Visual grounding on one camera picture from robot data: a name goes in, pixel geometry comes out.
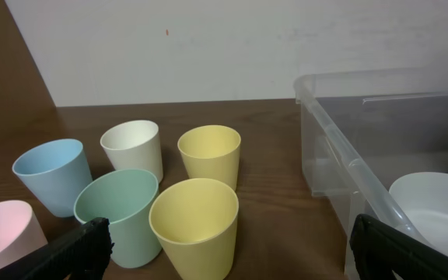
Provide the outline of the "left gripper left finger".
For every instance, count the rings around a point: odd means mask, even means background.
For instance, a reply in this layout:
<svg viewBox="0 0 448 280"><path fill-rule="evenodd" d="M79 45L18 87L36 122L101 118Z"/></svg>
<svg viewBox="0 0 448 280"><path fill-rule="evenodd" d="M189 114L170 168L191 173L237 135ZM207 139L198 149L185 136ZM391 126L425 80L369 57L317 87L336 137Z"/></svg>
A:
<svg viewBox="0 0 448 280"><path fill-rule="evenodd" d="M101 280L113 247L109 220L97 217L1 268L0 280Z"/></svg>

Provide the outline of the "yellow cup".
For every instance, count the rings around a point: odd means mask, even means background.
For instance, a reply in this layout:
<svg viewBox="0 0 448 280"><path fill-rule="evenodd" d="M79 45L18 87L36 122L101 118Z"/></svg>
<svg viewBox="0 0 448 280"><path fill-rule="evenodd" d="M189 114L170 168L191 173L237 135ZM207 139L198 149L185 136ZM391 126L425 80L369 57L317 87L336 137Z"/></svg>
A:
<svg viewBox="0 0 448 280"><path fill-rule="evenodd" d="M239 199L221 181L183 180L153 202L149 225L184 280L223 280L231 271Z"/></svg>
<svg viewBox="0 0 448 280"><path fill-rule="evenodd" d="M210 178L234 191L240 164L241 136L233 128L205 125L186 131L177 142L189 178Z"/></svg>

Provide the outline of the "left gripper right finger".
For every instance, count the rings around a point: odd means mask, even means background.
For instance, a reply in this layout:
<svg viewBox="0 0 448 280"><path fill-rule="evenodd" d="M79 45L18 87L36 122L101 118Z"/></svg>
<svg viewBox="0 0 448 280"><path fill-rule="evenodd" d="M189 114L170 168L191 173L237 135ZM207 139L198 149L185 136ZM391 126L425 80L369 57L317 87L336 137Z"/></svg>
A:
<svg viewBox="0 0 448 280"><path fill-rule="evenodd" d="M370 215L357 215L349 243L362 280L448 280L445 254Z"/></svg>

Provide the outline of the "light grey bowl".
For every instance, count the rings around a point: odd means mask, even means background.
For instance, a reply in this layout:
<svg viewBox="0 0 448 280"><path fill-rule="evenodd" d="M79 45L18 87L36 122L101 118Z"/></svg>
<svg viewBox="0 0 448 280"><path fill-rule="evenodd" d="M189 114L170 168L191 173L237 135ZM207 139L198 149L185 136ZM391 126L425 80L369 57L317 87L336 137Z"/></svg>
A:
<svg viewBox="0 0 448 280"><path fill-rule="evenodd" d="M448 256L448 173L410 173L395 180L390 195L421 235Z"/></svg>

